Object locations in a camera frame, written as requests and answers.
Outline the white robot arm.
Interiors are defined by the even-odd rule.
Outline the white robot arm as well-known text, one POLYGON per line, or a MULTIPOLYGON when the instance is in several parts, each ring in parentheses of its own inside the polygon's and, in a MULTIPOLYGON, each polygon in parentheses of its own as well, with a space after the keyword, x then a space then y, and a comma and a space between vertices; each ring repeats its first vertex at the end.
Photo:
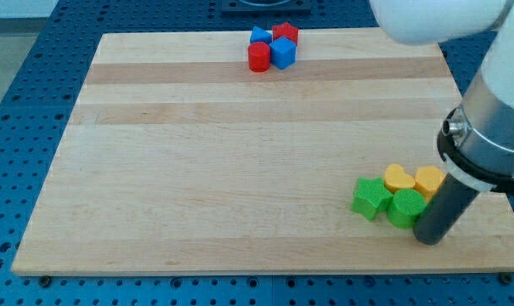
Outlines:
POLYGON ((514 196, 514 1, 370 0, 370 6, 380 28, 398 43, 496 33, 437 136, 448 173, 413 228, 419 242, 435 245, 479 194, 514 196))

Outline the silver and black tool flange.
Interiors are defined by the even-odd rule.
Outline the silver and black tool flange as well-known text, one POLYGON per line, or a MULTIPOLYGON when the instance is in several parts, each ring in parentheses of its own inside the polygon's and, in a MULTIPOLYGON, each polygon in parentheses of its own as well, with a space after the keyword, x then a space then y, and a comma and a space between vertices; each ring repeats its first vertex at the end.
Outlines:
POLYGON ((514 107, 491 92, 480 72, 443 121, 437 146, 449 175, 463 185, 514 196, 514 107))

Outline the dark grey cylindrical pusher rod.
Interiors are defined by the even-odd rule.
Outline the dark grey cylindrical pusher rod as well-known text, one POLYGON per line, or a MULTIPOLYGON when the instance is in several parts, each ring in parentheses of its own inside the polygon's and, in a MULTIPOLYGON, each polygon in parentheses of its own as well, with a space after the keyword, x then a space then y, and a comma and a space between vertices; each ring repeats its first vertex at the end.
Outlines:
POLYGON ((428 246, 438 244, 480 194, 447 174, 413 226, 415 238, 428 246))

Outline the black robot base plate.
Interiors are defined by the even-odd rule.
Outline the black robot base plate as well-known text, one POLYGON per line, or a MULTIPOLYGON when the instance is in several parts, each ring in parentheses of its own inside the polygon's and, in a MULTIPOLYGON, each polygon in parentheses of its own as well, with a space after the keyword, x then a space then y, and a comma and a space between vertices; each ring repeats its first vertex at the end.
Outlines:
POLYGON ((222 14, 303 13, 312 10, 313 0, 220 0, 222 14))

